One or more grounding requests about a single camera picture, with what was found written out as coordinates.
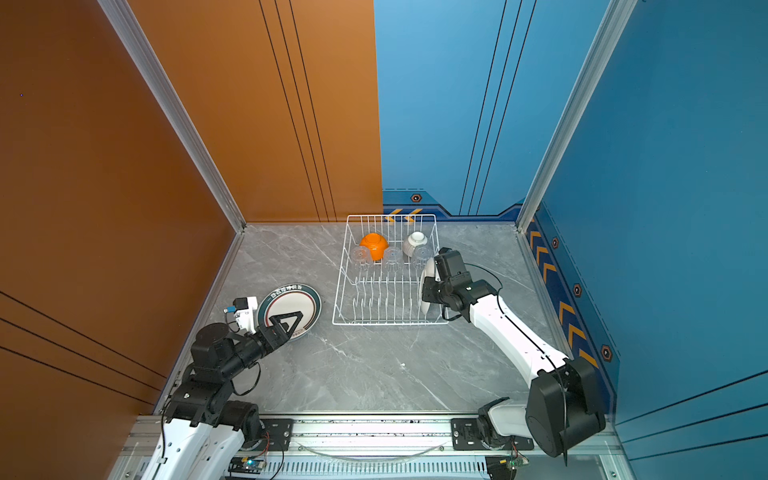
gray marble floor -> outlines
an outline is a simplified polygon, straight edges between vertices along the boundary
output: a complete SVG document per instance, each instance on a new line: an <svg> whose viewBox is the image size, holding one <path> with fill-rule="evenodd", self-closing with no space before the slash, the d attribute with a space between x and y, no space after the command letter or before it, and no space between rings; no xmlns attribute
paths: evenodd
<svg viewBox="0 0 768 480"><path fill-rule="evenodd" d="M502 396L525 403L528 388L502 351L464 320L427 326L335 326L333 302L344 225L250 225L210 322L239 296L260 300L306 283L323 300L316 325L261 360L258 387L243 397L261 412L474 412ZM544 340L552 334L510 224L440 223L440 246L493 270L502 298ZM470 267L475 279L495 280ZM258 367L235 386L253 385Z"/></svg>

white plate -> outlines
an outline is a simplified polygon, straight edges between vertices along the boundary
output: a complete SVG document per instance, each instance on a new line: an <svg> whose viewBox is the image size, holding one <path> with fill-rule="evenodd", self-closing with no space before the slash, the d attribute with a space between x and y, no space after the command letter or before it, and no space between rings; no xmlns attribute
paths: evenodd
<svg viewBox="0 0 768 480"><path fill-rule="evenodd" d="M320 316L320 295L315 289L303 283L291 283L274 290L259 305L258 322L261 326L272 326L270 317L283 313L301 312L303 317L291 336L295 340L309 331ZM288 330L293 327L296 317L283 319Z"/></svg>

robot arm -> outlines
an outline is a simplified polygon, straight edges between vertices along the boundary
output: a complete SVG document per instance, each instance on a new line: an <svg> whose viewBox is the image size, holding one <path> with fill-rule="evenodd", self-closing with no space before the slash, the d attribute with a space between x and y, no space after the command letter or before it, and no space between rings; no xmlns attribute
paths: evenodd
<svg viewBox="0 0 768 480"><path fill-rule="evenodd" d="M236 306L250 312L249 300L237 299ZM229 400L232 379L285 345L302 313L271 316L268 327L254 326L252 312L239 317L240 326L249 330L245 335L232 332L226 323L211 323L197 332L192 363L164 409L162 435L147 480L220 478L243 444L261 439L258 407ZM296 319L290 328L282 323L288 318Z"/></svg>
<svg viewBox="0 0 768 480"><path fill-rule="evenodd" d="M605 428L594 367L582 358L570 360L547 344L488 282L472 281L458 251L443 248L428 264L422 301L450 307L458 312L452 319L464 317L482 330L531 388L525 412L506 399L480 409L478 426L488 444L501 446L509 435L527 433L521 426L524 418L529 436L556 457Z"/></svg>

clear plastic cup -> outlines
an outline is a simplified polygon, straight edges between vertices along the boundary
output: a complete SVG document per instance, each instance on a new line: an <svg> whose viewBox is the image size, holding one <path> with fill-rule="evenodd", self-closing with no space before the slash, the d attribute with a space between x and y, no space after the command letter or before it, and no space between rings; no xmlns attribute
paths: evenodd
<svg viewBox="0 0 768 480"><path fill-rule="evenodd" d="M427 262L432 259L432 257L432 250L426 245L416 247L416 249L413 250L411 263L416 266L417 271L421 272L421 270L424 269L424 266L426 266Z"/></svg>
<svg viewBox="0 0 768 480"><path fill-rule="evenodd" d="M400 273L402 273L402 251L396 247L384 250L382 275L388 280L394 280Z"/></svg>
<svg viewBox="0 0 768 480"><path fill-rule="evenodd" d="M371 274L373 268L373 257L368 247L353 247L349 252L349 258L352 261L352 275L357 278L366 278Z"/></svg>

vented metal panel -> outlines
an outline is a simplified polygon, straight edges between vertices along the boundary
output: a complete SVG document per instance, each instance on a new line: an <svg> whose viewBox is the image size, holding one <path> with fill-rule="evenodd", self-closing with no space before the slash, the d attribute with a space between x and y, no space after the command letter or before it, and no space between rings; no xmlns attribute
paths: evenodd
<svg viewBox="0 0 768 480"><path fill-rule="evenodd" d="M274 475L280 457L271 458L261 475L237 474L241 478L263 478ZM351 461L336 458L312 458L287 455L281 478L488 478L485 458L466 455L451 458L416 458L397 460Z"/></svg>

